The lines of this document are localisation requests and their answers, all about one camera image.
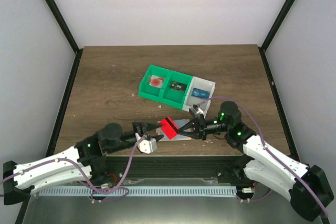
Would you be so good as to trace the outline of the white red card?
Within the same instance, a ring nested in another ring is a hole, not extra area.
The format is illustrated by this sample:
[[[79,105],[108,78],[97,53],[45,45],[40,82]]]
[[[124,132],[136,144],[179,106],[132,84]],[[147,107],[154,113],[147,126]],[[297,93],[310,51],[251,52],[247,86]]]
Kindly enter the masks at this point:
[[[149,82],[149,85],[152,87],[156,87],[156,88],[162,88],[162,85],[164,83],[164,78],[162,77],[158,77],[158,76],[152,76]]]
[[[169,116],[159,121],[159,125],[160,134],[164,135],[162,140],[170,141],[178,135],[179,127]]]

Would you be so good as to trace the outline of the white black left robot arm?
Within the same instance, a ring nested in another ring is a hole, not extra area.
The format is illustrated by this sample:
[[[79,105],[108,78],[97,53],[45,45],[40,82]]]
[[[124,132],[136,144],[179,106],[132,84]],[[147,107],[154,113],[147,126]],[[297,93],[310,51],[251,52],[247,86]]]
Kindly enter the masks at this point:
[[[4,205],[18,204],[43,189],[70,182],[102,184],[107,178],[106,154],[129,148],[146,154],[154,152],[163,136],[151,137],[148,132],[162,125],[133,122],[132,126],[132,130],[125,132],[120,124],[109,123],[58,154],[25,164],[4,163]]]

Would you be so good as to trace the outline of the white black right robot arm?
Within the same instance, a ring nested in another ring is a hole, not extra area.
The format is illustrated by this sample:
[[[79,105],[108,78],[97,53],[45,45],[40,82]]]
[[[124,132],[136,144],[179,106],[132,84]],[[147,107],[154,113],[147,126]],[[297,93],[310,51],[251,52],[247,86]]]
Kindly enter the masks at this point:
[[[307,221],[328,216],[327,206],[334,194],[327,176],[317,165],[309,166],[280,152],[242,121],[245,109],[234,101],[224,101],[218,116],[206,119],[200,105],[190,107],[192,120],[178,134],[205,140],[210,134],[225,133],[224,139],[247,159],[233,170],[238,183],[259,182],[287,199],[294,211]]]

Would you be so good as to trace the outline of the blue VIP credit card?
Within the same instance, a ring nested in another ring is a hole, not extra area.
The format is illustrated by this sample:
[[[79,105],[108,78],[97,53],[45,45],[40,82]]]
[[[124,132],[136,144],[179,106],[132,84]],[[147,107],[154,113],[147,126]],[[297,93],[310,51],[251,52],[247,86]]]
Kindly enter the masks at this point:
[[[193,88],[191,96],[197,97],[200,99],[208,99],[210,96],[210,92],[206,90],[198,89],[198,88]]]

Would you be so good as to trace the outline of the black VIP credit card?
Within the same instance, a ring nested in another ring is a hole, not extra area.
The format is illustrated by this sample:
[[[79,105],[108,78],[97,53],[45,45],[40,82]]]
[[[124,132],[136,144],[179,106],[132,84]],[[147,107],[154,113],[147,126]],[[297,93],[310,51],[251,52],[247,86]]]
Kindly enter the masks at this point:
[[[181,92],[185,92],[186,88],[187,88],[187,84],[175,82],[175,81],[173,81],[170,86],[170,89],[175,90],[175,91],[181,91]]]

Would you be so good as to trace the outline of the white plastic bin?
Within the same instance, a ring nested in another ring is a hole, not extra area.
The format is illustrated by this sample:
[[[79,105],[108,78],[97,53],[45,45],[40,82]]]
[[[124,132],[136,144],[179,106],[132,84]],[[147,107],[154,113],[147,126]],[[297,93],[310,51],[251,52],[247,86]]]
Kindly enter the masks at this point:
[[[191,83],[186,92],[186,97],[183,103],[182,110],[188,112],[189,108],[193,104],[199,104],[199,107],[203,110],[204,115],[206,115],[209,109],[209,106],[211,104],[211,101],[207,99],[200,99],[197,97],[193,97],[191,96],[191,93],[192,93],[193,88],[198,88],[198,89],[209,91],[210,92],[209,98],[211,98],[215,90],[215,85],[216,85],[215,82],[205,80],[199,77],[192,77]]]

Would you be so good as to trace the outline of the left green plastic bin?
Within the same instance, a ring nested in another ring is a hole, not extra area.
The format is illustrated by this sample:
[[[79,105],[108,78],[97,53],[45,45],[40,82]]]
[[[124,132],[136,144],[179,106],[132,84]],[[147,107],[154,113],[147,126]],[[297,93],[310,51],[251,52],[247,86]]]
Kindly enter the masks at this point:
[[[160,98],[161,88],[159,89],[156,87],[152,87],[149,85],[149,82],[152,76],[158,76],[165,79],[170,71],[171,70],[167,68],[162,68],[155,65],[149,65],[146,73],[143,76],[143,79],[139,84],[138,96],[161,103]]]

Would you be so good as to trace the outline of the green plastic bin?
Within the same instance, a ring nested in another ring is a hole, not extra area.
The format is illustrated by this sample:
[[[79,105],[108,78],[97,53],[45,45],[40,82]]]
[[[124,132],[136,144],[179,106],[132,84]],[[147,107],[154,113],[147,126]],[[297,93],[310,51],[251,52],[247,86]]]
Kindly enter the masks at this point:
[[[152,87],[149,85],[149,82],[152,76],[158,76],[165,79],[170,71],[171,70],[167,68],[162,68],[155,65],[149,65],[146,73],[143,76],[143,79],[139,84],[138,96],[161,103],[160,98],[161,88],[159,89],[156,87]]]
[[[177,109],[182,109],[186,92],[189,88],[191,80],[192,76],[171,70],[165,78],[162,89],[160,91],[161,103],[175,107]],[[181,92],[170,89],[171,83],[173,81],[187,84],[186,91]]]

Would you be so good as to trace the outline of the middle green plastic bin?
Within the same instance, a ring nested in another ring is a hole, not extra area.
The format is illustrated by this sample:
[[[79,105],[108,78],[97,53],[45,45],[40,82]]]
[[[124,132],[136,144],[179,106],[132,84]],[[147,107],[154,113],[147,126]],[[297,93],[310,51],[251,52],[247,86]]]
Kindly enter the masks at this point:
[[[177,109],[182,109],[186,92],[189,88],[191,80],[192,76],[171,70],[165,78],[162,89],[160,91],[161,103],[175,107]],[[186,91],[181,92],[170,89],[171,83],[173,81],[187,84]]]

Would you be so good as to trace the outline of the metal sheet front plate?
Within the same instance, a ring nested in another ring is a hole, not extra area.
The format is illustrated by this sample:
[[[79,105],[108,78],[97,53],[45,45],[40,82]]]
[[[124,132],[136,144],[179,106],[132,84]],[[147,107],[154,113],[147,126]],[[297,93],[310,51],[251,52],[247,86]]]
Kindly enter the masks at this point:
[[[131,186],[230,186],[215,180],[142,179]],[[24,223],[303,223],[290,203],[258,186],[252,202],[238,197],[39,196],[28,205]]]

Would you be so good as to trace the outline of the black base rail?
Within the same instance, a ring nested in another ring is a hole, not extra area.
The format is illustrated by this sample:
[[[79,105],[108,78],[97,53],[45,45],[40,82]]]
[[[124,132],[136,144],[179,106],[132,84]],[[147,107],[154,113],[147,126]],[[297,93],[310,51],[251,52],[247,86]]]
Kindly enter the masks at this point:
[[[117,176],[122,177],[127,156],[103,157],[93,165],[91,179],[94,184],[105,183]],[[251,157],[243,156],[136,156],[132,159],[126,179],[182,179],[219,178],[223,183],[245,183],[248,181],[243,168]]]

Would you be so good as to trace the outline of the black left frame post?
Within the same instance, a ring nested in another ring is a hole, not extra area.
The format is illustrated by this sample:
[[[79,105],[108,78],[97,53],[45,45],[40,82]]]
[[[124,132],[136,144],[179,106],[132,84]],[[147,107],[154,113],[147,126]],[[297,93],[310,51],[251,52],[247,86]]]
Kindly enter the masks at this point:
[[[77,45],[61,11],[59,10],[55,0],[45,0],[47,6],[49,7],[52,15],[54,16],[58,26],[60,27],[63,35],[65,36],[68,44],[72,48],[75,54],[78,54],[80,52],[80,48]]]

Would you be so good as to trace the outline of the black frame post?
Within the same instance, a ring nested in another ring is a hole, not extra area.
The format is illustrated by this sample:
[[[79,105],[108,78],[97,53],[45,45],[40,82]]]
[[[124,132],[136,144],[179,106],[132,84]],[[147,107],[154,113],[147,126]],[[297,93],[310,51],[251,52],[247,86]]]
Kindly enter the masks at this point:
[[[80,48],[77,45],[61,11],[59,10],[55,0],[45,0],[47,6],[49,7],[52,15],[54,16],[58,26],[60,27],[63,35],[65,36],[68,44],[72,48],[75,54],[78,54],[80,52]]]
[[[270,46],[271,42],[273,41],[274,37],[276,36],[279,28],[281,27],[282,23],[284,22],[287,14],[291,10],[295,0],[285,0],[283,3],[275,21],[273,22],[264,42],[259,47],[260,52],[266,52],[268,47]]]

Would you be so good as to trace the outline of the black right frame post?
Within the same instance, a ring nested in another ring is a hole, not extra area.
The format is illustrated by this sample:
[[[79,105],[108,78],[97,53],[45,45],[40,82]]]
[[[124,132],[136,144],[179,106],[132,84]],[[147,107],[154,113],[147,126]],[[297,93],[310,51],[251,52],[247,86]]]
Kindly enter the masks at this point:
[[[273,22],[264,42],[259,47],[260,52],[266,52],[268,47],[270,46],[271,42],[273,41],[274,37],[276,36],[279,28],[281,27],[282,23],[284,22],[287,14],[291,10],[295,0],[285,0],[283,3],[275,21]]]

